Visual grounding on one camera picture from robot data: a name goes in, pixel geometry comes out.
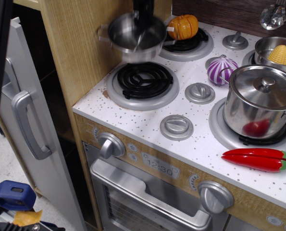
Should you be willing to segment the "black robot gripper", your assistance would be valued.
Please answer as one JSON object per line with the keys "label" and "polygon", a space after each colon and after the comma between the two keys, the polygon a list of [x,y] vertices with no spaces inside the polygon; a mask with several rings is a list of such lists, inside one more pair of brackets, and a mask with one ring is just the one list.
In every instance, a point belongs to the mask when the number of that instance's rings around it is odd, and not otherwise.
{"label": "black robot gripper", "polygon": [[153,19],[154,0],[133,0],[135,26],[150,27]]}

